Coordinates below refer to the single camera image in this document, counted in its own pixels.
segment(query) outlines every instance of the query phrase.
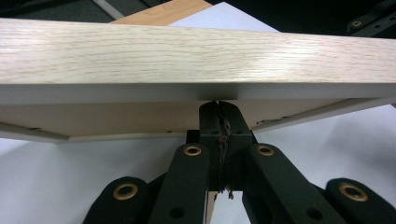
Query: wooden board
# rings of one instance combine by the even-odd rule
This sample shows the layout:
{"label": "wooden board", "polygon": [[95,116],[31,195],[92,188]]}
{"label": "wooden board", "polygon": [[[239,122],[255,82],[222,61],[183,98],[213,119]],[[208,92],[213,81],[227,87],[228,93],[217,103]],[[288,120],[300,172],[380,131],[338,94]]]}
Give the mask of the wooden board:
{"label": "wooden board", "polygon": [[236,100],[255,129],[334,116],[396,101],[395,49],[387,39],[2,19],[0,134],[178,133],[211,100]]}
{"label": "wooden board", "polygon": [[173,0],[113,21],[113,24],[169,25],[211,7],[203,0]]}

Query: brass grommet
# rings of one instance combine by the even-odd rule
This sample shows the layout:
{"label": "brass grommet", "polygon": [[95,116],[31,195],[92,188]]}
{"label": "brass grommet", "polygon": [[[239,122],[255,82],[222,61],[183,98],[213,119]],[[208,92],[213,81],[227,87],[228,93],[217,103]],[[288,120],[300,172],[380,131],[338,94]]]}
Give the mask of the brass grommet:
{"label": "brass grommet", "polygon": [[262,154],[263,156],[272,156],[274,155],[274,150],[271,149],[270,147],[265,147],[265,146],[259,146],[257,148],[257,151]]}
{"label": "brass grommet", "polygon": [[[339,189],[340,189],[340,192],[342,194],[344,194],[344,196],[346,196],[348,199],[351,199],[353,201],[365,202],[368,199],[366,192],[364,192],[362,189],[360,189],[354,185],[351,185],[348,183],[342,183],[340,185]],[[348,192],[349,189],[356,190],[358,192],[358,194],[351,194],[350,192]]]}
{"label": "brass grommet", "polygon": [[354,21],[352,22],[353,26],[360,26],[361,25],[361,21]]}
{"label": "brass grommet", "polygon": [[[131,188],[131,191],[128,193],[122,193],[120,192],[123,188]],[[133,198],[137,193],[137,185],[133,183],[126,183],[126,184],[120,184],[118,187],[116,187],[113,191],[113,197],[117,200],[128,200],[130,198]]]}
{"label": "brass grommet", "polygon": [[184,154],[188,156],[198,156],[202,150],[199,147],[186,147],[184,148]]}

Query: clamp jaw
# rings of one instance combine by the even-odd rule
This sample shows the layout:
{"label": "clamp jaw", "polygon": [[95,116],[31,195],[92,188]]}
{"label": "clamp jaw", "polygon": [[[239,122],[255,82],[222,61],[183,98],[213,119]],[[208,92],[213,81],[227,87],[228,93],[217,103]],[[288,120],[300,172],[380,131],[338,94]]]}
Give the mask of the clamp jaw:
{"label": "clamp jaw", "polygon": [[357,181],[309,183],[277,147],[257,143],[237,106],[210,102],[199,114],[166,174],[114,180],[84,223],[202,224],[207,193],[224,190],[243,191],[251,223],[396,223],[396,210]]}

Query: black mechanical arm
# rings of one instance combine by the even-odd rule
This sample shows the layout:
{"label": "black mechanical arm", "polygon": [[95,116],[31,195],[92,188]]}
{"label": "black mechanical arm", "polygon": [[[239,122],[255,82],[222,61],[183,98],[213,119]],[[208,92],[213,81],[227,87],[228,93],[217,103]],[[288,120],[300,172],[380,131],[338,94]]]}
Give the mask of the black mechanical arm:
{"label": "black mechanical arm", "polygon": [[200,107],[200,130],[187,132],[166,174],[149,184],[114,180],[84,223],[205,223],[207,193],[243,191],[251,223],[396,223],[396,210],[363,184],[345,178],[326,189],[311,183],[277,148],[258,144],[238,107]]}

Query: dark background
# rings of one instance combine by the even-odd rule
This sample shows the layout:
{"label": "dark background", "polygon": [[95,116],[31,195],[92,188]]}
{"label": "dark background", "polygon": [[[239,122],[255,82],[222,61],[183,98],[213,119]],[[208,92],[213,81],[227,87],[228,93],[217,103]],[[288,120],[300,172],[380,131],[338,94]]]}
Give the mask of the dark background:
{"label": "dark background", "polygon": [[[0,17],[51,21],[113,21],[91,0],[2,0]],[[107,0],[123,15],[158,5],[162,0]],[[223,0],[208,0],[217,4]],[[380,0],[225,0],[280,32],[344,35],[347,24],[367,13]]]}

